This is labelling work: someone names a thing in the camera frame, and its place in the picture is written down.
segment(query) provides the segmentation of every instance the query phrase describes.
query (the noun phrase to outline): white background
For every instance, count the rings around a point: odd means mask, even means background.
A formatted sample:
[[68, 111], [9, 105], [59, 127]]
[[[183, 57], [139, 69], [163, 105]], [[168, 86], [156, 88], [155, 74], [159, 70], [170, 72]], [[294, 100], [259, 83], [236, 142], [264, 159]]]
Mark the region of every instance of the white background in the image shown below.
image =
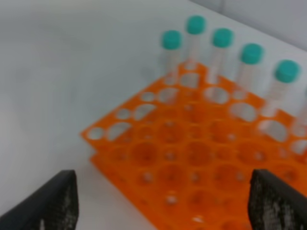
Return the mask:
[[[59, 170], [75, 169], [78, 229], [154, 229], [89, 163], [92, 151], [78, 135], [161, 75], [161, 32], [183, 31], [193, 14], [208, 20], [201, 44], [205, 63], [212, 31], [235, 32], [225, 65], [231, 79], [245, 43], [265, 47], [252, 89], [259, 95], [280, 59], [307, 63], [305, 51], [187, 0], [1, 1], [0, 215]], [[282, 108], [295, 114], [306, 85], [303, 71]]]

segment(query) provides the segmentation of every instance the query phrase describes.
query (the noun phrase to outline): teal cap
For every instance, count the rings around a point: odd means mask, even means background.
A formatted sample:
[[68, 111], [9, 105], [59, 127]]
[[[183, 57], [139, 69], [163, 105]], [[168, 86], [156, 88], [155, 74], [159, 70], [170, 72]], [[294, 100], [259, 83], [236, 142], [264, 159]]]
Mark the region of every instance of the teal cap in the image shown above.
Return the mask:
[[191, 35], [199, 35], [206, 29], [206, 19], [195, 15], [191, 16], [187, 22], [187, 32]]
[[294, 82], [301, 71], [300, 66], [291, 60], [281, 61], [275, 70], [275, 77], [283, 83]]
[[245, 64], [256, 65], [263, 57], [263, 48], [258, 44], [247, 44], [244, 46], [241, 61]]
[[181, 46], [181, 40], [179, 31], [165, 31], [162, 35], [162, 46], [164, 49], [178, 49]]
[[226, 28], [217, 29], [213, 34], [212, 43], [215, 47], [227, 48], [232, 45], [234, 33]]

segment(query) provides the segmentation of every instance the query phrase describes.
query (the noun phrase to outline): rack hole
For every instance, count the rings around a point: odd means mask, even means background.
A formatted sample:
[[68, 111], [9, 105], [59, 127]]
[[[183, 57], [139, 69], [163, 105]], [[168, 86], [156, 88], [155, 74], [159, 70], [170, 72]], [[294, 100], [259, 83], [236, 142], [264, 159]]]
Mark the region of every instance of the rack hole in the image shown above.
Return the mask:
[[174, 119], [177, 117], [177, 111], [175, 109], [165, 109], [163, 116], [167, 119]]
[[293, 184], [298, 179], [297, 170], [286, 164], [279, 164], [272, 168], [272, 173], [288, 184]]
[[165, 199], [168, 205], [175, 205], [178, 202], [178, 199], [175, 195], [168, 195]]
[[298, 140], [291, 145], [292, 152], [295, 153], [295, 159], [303, 164], [307, 163], [307, 140]]
[[204, 186], [208, 182], [208, 175], [204, 171], [195, 171], [191, 174], [191, 181], [194, 185]]
[[177, 96], [178, 89], [176, 88], [165, 88], [160, 90], [158, 94], [158, 100], [162, 103], [171, 102]]
[[256, 109], [248, 103], [235, 103], [230, 112], [244, 121], [252, 122], [257, 118]]
[[183, 139], [184, 133], [180, 125], [169, 121], [161, 125], [158, 136], [166, 143], [177, 143]]
[[297, 137], [304, 137], [307, 134], [307, 129], [306, 126], [300, 125], [300, 124], [295, 124], [292, 127], [292, 133], [297, 136]]
[[158, 172], [159, 188], [176, 190], [184, 185], [184, 172], [178, 165], [171, 164], [162, 167]]
[[307, 150], [307, 140], [298, 140], [291, 145], [291, 150], [300, 156], [303, 156]]
[[157, 148], [153, 143], [144, 142], [132, 148], [133, 162], [142, 167], [153, 165], [157, 160]]
[[130, 117], [130, 110], [129, 109], [120, 109], [116, 113], [116, 118], [120, 120], [125, 120]]
[[142, 127], [139, 130], [139, 138], [141, 139], [151, 139], [154, 136], [154, 131], [150, 127]]
[[222, 230], [251, 230], [248, 223], [239, 222], [237, 220], [229, 220], [222, 225]]
[[175, 161], [177, 160], [178, 157], [178, 153], [176, 151], [176, 149], [170, 148], [170, 149], [166, 149], [164, 151], [165, 153], [165, 159], [168, 161]]
[[131, 128], [131, 124], [127, 122], [117, 122], [108, 129], [107, 139], [113, 141], [119, 136], [127, 132]]
[[140, 173], [140, 175], [138, 176], [138, 180], [137, 183], [139, 185], [149, 185], [151, 184], [153, 181], [153, 175], [150, 172], [142, 172]]
[[225, 104], [229, 100], [229, 94], [221, 87], [210, 87], [204, 91], [205, 98], [213, 103]]
[[188, 207], [197, 213], [209, 213], [216, 207], [215, 197], [208, 191], [197, 190], [188, 198]]
[[117, 148], [111, 151], [110, 158], [113, 161], [121, 162], [127, 159], [126, 150], [124, 148]]
[[142, 104], [139, 105], [134, 111], [134, 119], [139, 121], [150, 114], [153, 110], [156, 109], [156, 106], [153, 104]]
[[153, 92], [143, 92], [141, 94], [141, 100], [144, 102], [152, 102], [155, 99], [155, 94]]
[[245, 164], [259, 165], [266, 161], [265, 148], [255, 142], [247, 141], [240, 143], [237, 147], [238, 158]]
[[245, 184], [246, 179], [238, 167], [225, 164], [217, 168], [214, 183], [218, 189], [234, 192]]
[[104, 130], [99, 127], [92, 128], [88, 133], [87, 133], [87, 138], [91, 140], [99, 140], [104, 136]]
[[188, 162], [192, 166], [203, 166], [211, 161], [211, 149], [202, 142], [192, 142], [188, 144], [186, 153]]
[[264, 130], [264, 133], [266, 135], [279, 142], [284, 142], [288, 137], [286, 127], [278, 121], [274, 120], [262, 121], [259, 124], [259, 128]]
[[204, 222], [203, 217], [200, 216], [200, 215], [192, 217], [192, 220], [196, 223], [203, 223]]
[[200, 76], [197, 73], [186, 73], [182, 75], [180, 84], [189, 88], [197, 88], [199, 85]]
[[227, 122], [215, 121], [210, 125], [209, 129], [213, 141], [227, 143], [236, 139], [234, 128]]
[[192, 138], [201, 138], [202, 137], [202, 129], [200, 126], [192, 126], [189, 129], [190, 136]]
[[233, 153], [233, 149], [230, 147], [220, 147], [216, 151], [216, 157], [220, 160], [228, 161], [231, 159]]

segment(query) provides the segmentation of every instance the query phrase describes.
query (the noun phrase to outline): white wall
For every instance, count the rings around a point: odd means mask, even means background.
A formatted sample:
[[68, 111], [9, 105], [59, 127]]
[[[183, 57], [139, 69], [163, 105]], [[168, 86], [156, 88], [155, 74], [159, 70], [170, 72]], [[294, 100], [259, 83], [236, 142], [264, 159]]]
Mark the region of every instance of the white wall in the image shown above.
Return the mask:
[[307, 50], [307, 1], [305, 0], [196, 1], [225, 16]]

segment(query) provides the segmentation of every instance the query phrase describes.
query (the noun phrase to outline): orange plastic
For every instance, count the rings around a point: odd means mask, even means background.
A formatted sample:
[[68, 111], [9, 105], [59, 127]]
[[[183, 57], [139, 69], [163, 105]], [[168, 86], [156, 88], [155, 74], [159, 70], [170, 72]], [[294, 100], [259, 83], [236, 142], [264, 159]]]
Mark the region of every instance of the orange plastic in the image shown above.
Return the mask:
[[[212, 87], [205, 83], [206, 67], [181, 64], [180, 79], [188, 73], [199, 76], [198, 88], [166, 85], [161, 78], [84, 130], [82, 137], [97, 151], [93, 164], [160, 230], [251, 229], [247, 202], [255, 168], [269, 169], [307, 195], [307, 153], [291, 150], [307, 137], [290, 133], [293, 117], [278, 112], [274, 120], [288, 133], [276, 141], [256, 131], [263, 117], [247, 122], [231, 115], [241, 102], [231, 96], [231, 81], [221, 77], [217, 87], [228, 98], [219, 104], [205, 97]], [[263, 105], [251, 93], [244, 102], [256, 111]], [[95, 128], [103, 136], [92, 138]]]

